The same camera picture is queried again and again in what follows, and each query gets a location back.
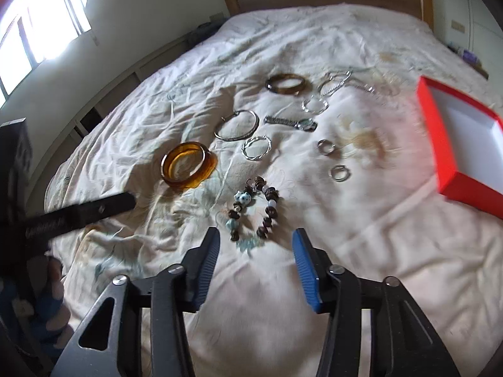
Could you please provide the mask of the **low wall shelf unit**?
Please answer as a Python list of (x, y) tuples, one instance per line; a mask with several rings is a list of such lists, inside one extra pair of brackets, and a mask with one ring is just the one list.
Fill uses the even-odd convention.
[(61, 133), (57, 135), (48, 150), (43, 154), (43, 157), (36, 164), (26, 190), (26, 201), (31, 203), (34, 199), (34, 193), (36, 193), (40, 177), (44, 174), (50, 160), (59, 151), (67, 137), (72, 137), (79, 143), (89, 133), (87, 128), (81, 123), (88, 113), (96, 110), (100, 118), (104, 119), (108, 113), (118, 106), (145, 79), (149, 78), (159, 69), (168, 66), (187, 50), (188, 34), (185, 34), (138, 60), (94, 95), (76, 113)]

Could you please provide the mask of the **dark bag beside bed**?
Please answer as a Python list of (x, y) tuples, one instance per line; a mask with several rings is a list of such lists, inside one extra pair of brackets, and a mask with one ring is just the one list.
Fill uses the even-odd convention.
[(215, 35), (226, 21), (227, 19), (223, 18), (198, 25), (193, 31), (190, 31), (190, 33), (188, 34), (188, 48), (192, 49), (198, 44), (206, 41), (206, 39), (208, 39), (209, 37)]

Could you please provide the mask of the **amber resin bangle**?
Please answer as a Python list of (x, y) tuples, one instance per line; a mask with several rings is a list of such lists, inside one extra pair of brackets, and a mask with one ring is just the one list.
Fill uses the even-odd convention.
[(164, 155), (160, 173), (170, 188), (184, 191), (197, 187), (207, 179), (217, 164), (217, 156), (205, 145), (188, 141), (177, 145)]

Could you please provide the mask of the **dark brown bangle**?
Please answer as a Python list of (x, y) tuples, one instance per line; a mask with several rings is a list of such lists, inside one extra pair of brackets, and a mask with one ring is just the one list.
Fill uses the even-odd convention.
[(295, 73), (278, 73), (265, 81), (265, 89), (277, 95), (297, 96), (306, 89), (308, 81)]

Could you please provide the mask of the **wooden nightstand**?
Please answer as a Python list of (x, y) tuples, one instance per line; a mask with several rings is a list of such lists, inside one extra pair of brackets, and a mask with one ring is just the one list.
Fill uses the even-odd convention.
[(484, 69), (481, 60), (468, 49), (461, 47), (455, 43), (449, 43), (448, 49), (451, 50), (455, 55), (458, 55), (467, 65), (478, 72), (484, 79), (489, 79), (488, 72)]

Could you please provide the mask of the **large thin silver hoop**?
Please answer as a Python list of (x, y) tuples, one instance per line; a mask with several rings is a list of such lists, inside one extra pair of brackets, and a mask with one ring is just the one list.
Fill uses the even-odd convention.
[(221, 117), (214, 127), (214, 136), (225, 142), (249, 139), (259, 127), (259, 117), (251, 110), (237, 110)]

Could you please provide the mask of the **twisted silver hoop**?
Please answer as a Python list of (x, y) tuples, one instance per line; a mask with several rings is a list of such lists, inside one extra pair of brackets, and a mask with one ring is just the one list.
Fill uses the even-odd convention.
[(272, 149), (272, 141), (267, 135), (253, 136), (241, 146), (243, 157), (248, 161), (260, 161)]

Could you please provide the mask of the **silver wrist watch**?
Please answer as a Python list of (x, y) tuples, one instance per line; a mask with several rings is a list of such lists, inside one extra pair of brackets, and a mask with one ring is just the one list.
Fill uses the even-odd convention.
[(281, 117), (266, 116), (263, 121), (267, 124), (279, 124), (295, 128), (304, 132), (314, 132), (317, 129), (318, 123), (312, 118), (304, 118), (300, 120), (291, 120)]

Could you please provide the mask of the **floral white bed duvet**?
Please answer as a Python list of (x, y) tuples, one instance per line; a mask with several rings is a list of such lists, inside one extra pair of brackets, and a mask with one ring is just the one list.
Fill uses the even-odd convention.
[[(308, 85), (265, 89), (278, 73)], [(146, 79), (58, 169), (46, 209), (132, 192), (133, 211), (56, 239), (65, 301), (78, 326), (118, 274), (157, 274), (198, 245), (222, 243), (206, 303), (186, 316), (199, 376), (313, 376), (327, 319), (307, 304), (291, 252), (312, 243), (357, 276), (401, 279), (463, 376), (502, 340), (502, 222), (436, 189), (416, 96), (421, 76), (496, 112), (502, 97), (429, 28), (406, 14), (335, 5), (256, 11)], [(246, 139), (225, 142), (221, 117), (251, 110), (269, 154), (248, 161)], [(314, 132), (267, 124), (312, 118)], [(197, 187), (177, 191), (162, 158), (196, 141), (218, 158)]]

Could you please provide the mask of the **red jewelry box tray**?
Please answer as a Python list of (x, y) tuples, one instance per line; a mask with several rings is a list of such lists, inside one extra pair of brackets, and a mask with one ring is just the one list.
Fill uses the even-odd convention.
[(502, 119), (483, 103), (422, 76), (417, 96), (436, 163), (438, 192), (502, 217)]

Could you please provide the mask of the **window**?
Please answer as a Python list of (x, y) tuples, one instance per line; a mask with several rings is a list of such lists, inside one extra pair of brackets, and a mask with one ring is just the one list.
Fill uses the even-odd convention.
[(1, 102), (45, 60), (91, 30), (88, 0), (1, 0)]

